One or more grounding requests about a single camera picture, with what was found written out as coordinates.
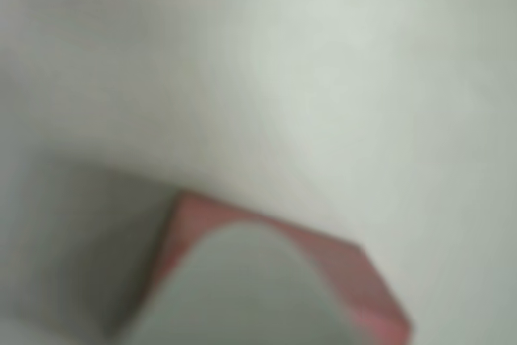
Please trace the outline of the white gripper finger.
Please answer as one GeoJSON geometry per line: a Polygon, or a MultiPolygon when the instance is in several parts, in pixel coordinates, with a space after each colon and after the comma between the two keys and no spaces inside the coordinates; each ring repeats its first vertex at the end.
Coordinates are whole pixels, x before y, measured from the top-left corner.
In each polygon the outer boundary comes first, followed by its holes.
{"type": "Polygon", "coordinates": [[[251,223],[197,243],[132,328],[135,344],[361,344],[316,268],[286,237],[251,223]]]}

